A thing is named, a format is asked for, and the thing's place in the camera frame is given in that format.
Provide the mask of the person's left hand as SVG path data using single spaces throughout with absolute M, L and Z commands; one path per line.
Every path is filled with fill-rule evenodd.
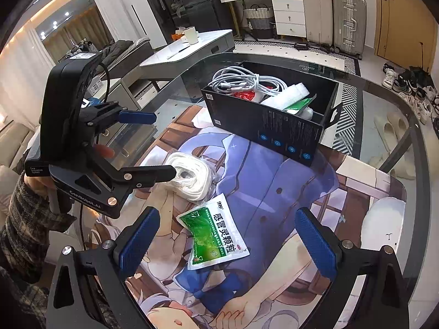
M 105 145 L 95 144 L 94 150 L 102 157 L 112 158 L 115 152 Z M 51 177 L 28 177 L 24 176 L 25 185 L 35 194 L 48 199 L 48 191 L 56 190 L 56 186 Z

